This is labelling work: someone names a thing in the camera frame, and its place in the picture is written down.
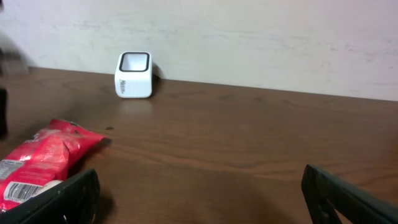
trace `white cube device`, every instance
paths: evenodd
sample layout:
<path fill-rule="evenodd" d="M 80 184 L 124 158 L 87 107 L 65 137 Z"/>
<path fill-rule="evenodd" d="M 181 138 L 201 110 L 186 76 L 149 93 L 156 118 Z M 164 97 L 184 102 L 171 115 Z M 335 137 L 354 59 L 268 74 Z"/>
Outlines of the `white cube device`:
<path fill-rule="evenodd" d="M 121 98 L 147 98 L 152 94 L 152 55 L 124 52 L 114 74 L 116 93 Z"/>

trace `barcode label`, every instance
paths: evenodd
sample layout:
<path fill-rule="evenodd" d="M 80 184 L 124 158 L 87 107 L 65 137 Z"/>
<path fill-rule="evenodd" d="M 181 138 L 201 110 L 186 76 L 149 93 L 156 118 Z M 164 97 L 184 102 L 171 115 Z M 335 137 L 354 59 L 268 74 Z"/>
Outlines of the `barcode label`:
<path fill-rule="evenodd" d="M 5 180 L 13 172 L 23 166 L 25 162 L 15 161 L 11 159 L 3 159 L 0 161 L 0 180 Z"/>
<path fill-rule="evenodd" d="M 11 181 L 4 191 L 4 199 L 12 200 L 13 202 L 23 203 L 30 199 L 32 194 L 43 188 L 40 185 L 27 184 Z"/>

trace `brown wooden surface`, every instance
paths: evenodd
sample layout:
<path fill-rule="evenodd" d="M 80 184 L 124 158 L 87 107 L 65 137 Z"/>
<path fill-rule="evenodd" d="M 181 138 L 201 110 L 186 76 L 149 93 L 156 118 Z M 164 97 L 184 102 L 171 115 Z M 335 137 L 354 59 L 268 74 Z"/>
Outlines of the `brown wooden surface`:
<path fill-rule="evenodd" d="M 123 100 L 112 75 L 49 69 L 0 81 L 2 158 L 52 118 L 113 140 L 83 160 L 101 182 L 97 223 L 310 223 L 308 163 L 398 204 L 395 102 L 177 81 Z"/>

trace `wall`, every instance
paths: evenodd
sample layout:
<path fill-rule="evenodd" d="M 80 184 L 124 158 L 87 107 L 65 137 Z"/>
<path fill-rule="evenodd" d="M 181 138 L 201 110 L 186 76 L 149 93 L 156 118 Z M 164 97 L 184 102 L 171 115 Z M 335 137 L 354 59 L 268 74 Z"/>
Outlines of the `wall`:
<path fill-rule="evenodd" d="M 38 67 L 398 100 L 396 0 L 4 0 L 0 31 Z"/>

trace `plastic wrapper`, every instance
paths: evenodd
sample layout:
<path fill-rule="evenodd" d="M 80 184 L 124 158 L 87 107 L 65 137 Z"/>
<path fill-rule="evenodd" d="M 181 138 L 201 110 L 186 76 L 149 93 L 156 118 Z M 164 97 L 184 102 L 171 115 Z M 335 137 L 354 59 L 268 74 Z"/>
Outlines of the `plastic wrapper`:
<path fill-rule="evenodd" d="M 103 138 L 75 123 L 52 120 L 0 161 L 0 209 L 18 206 L 53 180 L 65 180 L 68 168 Z"/>

